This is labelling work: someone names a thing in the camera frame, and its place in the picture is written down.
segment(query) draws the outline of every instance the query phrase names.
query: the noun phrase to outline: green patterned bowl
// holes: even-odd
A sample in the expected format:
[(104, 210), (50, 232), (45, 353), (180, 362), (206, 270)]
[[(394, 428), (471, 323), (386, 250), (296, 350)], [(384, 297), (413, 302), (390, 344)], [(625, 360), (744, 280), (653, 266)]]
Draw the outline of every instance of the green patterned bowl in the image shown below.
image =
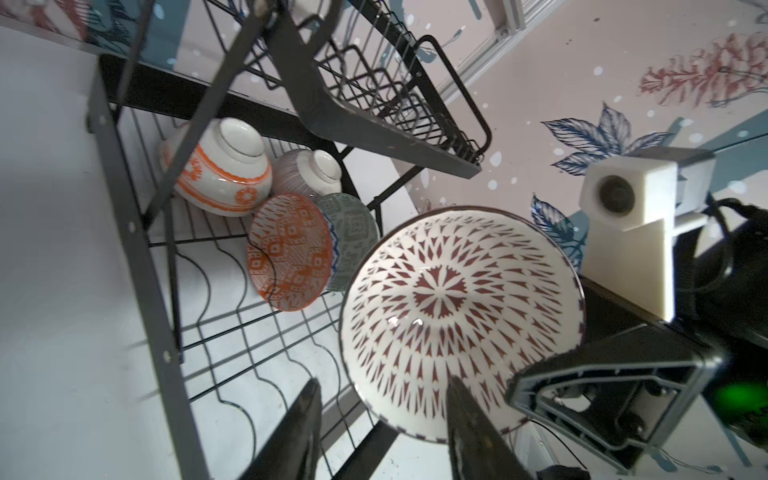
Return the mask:
[(339, 239), (339, 262), (326, 290), (344, 292), (362, 259), (379, 241), (379, 229), (368, 207), (352, 195), (329, 194), (315, 200), (315, 205)]

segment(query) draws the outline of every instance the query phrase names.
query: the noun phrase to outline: black metal dish rack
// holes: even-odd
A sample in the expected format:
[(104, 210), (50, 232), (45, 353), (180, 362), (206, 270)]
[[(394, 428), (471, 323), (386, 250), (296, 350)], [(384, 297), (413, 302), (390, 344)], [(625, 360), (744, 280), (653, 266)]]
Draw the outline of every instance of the black metal dish rack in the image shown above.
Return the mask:
[[(154, 4), (145, 0), (129, 58), (98, 59), (86, 119), (98, 143), (181, 477), (210, 478), (200, 425), (193, 415), (193, 407), (209, 399), (247, 421), (253, 436), (251, 459), (255, 458), (262, 440), (257, 431), (262, 429), (254, 422), (259, 424), (255, 415), (262, 398), (250, 399), (255, 403), (246, 406), (223, 390), (252, 379), (271, 389), (287, 410), (298, 388), (259, 371), (287, 361), (302, 376), (320, 377), (319, 384), (332, 392), (323, 405), (323, 459), (318, 472), (327, 470), (323, 475), (329, 478), (368, 478), (397, 434), (366, 411), (339, 369), (338, 346), (321, 338), (332, 334), (335, 340), (341, 296), (324, 294), (311, 311), (299, 313), (300, 319), (293, 315), (287, 320), (288, 314), (273, 310), (255, 295), (243, 266), (241, 253), (252, 217), (205, 213), (175, 196), (174, 185), (209, 121), (236, 117), (267, 139), (272, 157), (294, 148), (328, 151), (342, 165), (343, 190), (356, 197), (343, 163), (353, 148), (414, 164), (368, 205), (381, 229), (382, 202), (423, 168), (467, 178), (477, 174), (490, 144), (490, 129), (437, 41), (431, 36), (415, 40), (382, 0), (349, 0), (356, 9), (353, 21), (370, 23), (362, 45), (351, 45), (348, 36), (343, 41), (333, 37), (342, 0), (331, 0), (325, 8), (321, 1), (300, 22), (292, 20), (287, 2), (281, 0), (237, 5), (235, 0), (193, 1), (204, 3), (217, 39), (212, 12), (224, 12), (241, 25), (229, 48), (219, 40), (224, 56), (213, 82), (204, 84), (139, 62)], [(432, 44), (464, 94), (485, 132), (482, 146), (458, 128), (419, 62), (416, 52), (424, 43)], [(384, 48), (397, 55), (374, 67)], [(374, 60), (366, 60), (373, 51)], [(229, 92), (239, 74), (262, 78), (270, 90), (284, 88), (297, 115)], [(163, 173), (156, 145), (180, 121), (190, 121), (190, 127)], [(333, 141), (349, 146), (339, 152)], [(224, 276), (231, 280), (224, 290), (234, 285), (237, 291), (214, 306), (217, 296), (227, 296), (219, 292), (224, 269), (229, 269)], [(192, 277), (198, 291), (182, 281)], [(189, 305), (197, 303), (199, 308), (191, 312)], [(271, 323), (275, 331), (266, 338), (253, 330)], [(242, 342), (243, 348), (218, 355), (217, 343), (232, 339)], [(313, 364), (308, 368), (299, 351), (306, 348), (324, 356), (330, 367), (323, 372)], [(369, 426), (354, 432), (353, 423), (366, 416)], [(326, 449), (342, 435), (353, 450), (337, 465)], [(361, 435), (364, 438), (356, 441), (354, 437)]]

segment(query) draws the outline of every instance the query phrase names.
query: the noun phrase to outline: dish rack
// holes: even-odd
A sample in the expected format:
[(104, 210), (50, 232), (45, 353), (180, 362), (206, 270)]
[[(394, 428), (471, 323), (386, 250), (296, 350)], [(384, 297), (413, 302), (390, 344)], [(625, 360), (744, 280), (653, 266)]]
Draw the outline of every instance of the dish rack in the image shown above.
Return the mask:
[[(343, 296), (324, 293), (305, 310), (280, 312), (250, 284), (245, 246), (253, 216), (218, 217), (174, 194), (186, 160), (212, 118), (253, 125), (276, 159), (322, 149), (340, 163), (343, 191), (358, 197), (343, 160), (355, 147), (414, 167), (368, 205), (382, 228), (382, 202), (423, 168), (472, 177), (491, 132), (445, 53), (416, 40), (381, 0), (202, 2), (223, 52), (210, 84), (140, 62), (154, 0), (136, 19), (127, 58), (104, 54), (86, 124), (111, 195), (180, 475), (238, 478), (309, 378), (323, 391), (317, 478), (368, 478), (394, 442), (366, 410), (339, 367)], [(309, 13), (297, 13), (307, 10)], [(338, 38), (339, 18), (346, 27)], [(221, 18), (240, 28), (220, 40)], [(350, 32), (368, 24), (362, 41)], [(485, 132), (481, 146), (458, 128), (422, 67), (425, 44)], [(229, 91), (237, 75), (283, 89), (296, 114)], [(189, 121), (166, 172), (159, 143)], [(348, 145), (342, 151), (334, 141)]]

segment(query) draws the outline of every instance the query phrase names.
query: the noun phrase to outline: orange and white bowl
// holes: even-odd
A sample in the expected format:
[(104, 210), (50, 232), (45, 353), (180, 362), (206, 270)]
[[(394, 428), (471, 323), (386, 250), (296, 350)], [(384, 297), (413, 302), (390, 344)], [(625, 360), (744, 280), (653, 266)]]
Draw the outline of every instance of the orange and white bowl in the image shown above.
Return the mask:
[[(163, 171), (173, 161), (187, 127), (162, 143)], [(210, 122), (175, 187), (193, 205), (224, 217), (247, 215), (267, 199), (271, 188), (272, 167), (261, 135), (236, 118)]]

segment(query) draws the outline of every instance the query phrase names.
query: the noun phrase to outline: bowl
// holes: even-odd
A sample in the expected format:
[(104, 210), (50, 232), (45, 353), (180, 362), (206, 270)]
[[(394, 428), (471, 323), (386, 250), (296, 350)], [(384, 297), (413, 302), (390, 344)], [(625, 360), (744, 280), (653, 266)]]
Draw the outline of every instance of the bowl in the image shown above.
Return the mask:
[(293, 312), (310, 305), (328, 283), (331, 236), (319, 208), (285, 194), (261, 204), (248, 233), (248, 271), (270, 305)]
[(379, 241), (379, 228), (368, 207), (352, 195), (326, 195), (315, 205), (328, 218), (340, 252), (326, 290), (344, 292), (362, 259)]
[(272, 193), (299, 194), (315, 200), (341, 192), (341, 167), (322, 150), (291, 150), (275, 163)]
[(449, 378), (501, 433), (525, 414), (507, 381), (581, 342), (584, 297), (568, 257), (513, 214), (450, 207), (387, 235), (341, 311), (342, 360), (359, 397), (394, 429), (446, 442)]
[[(161, 144), (161, 166), (166, 171), (187, 133), (179, 128)], [(236, 118), (208, 124), (174, 187), (193, 205), (224, 217), (250, 213), (270, 194), (272, 167), (255, 128)]]

